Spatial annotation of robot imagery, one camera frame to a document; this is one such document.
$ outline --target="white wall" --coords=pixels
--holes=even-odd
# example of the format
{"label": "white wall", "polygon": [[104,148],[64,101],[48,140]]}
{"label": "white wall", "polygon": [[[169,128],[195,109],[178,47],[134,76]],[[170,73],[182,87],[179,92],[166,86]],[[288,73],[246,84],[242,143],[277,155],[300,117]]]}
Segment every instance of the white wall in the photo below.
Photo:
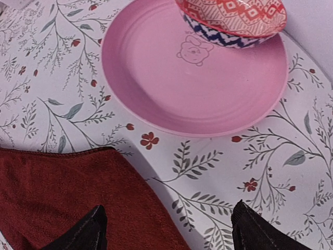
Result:
{"label": "white wall", "polygon": [[282,1],[288,13],[286,31],[333,79],[333,1]]}

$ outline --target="red diamond pattern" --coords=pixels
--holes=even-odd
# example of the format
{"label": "red diamond pattern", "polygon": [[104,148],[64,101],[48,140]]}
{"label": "red diamond pattern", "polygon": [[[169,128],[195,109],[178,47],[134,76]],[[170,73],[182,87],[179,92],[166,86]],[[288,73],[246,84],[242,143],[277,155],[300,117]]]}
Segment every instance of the red diamond pattern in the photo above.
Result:
{"label": "red diamond pattern", "polygon": [[176,2],[182,11],[191,17],[230,33],[269,36],[280,31],[287,22],[287,13],[281,0],[176,0]]}

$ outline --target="bowl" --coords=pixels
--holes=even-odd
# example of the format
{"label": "bowl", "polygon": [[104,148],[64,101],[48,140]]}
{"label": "bowl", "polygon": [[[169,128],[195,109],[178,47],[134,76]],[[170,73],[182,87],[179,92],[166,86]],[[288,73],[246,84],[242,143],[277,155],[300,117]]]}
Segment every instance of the bowl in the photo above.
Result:
{"label": "bowl", "polygon": [[228,48],[251,48],[287,24],[280,0],[176,0],[184,20],[205,40]]}

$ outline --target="dark red cloth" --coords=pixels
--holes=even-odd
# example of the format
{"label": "dark red cloth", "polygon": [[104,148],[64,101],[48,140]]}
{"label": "dark red cloth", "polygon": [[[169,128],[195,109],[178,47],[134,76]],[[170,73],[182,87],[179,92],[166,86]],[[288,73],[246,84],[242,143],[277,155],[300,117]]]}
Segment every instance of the dark red cloth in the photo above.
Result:
{"label": "dark red cloth", "polygon": [[0,149],[0,230],[14,250],[60,237],[96,205],[108,249],[189,250],[153,190],[117,151],[76,154]]}

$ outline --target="table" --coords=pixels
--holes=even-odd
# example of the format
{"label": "table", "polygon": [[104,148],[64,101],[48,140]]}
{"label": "table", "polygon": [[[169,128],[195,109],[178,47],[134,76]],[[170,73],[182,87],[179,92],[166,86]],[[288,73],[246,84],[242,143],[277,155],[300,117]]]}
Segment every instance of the table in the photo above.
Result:
{"label": "table", "polygon": [[318,66],[282,34],[288,89],[267,118],[220,138],[166,134],[130,115],[103,77],[103,33],[128,3],[35,1],[5,11],[1,147],[114,146],[159,195],[191,249],[233,249],[230,214],[240,199],[310,248],[333,249],[333,85]]}

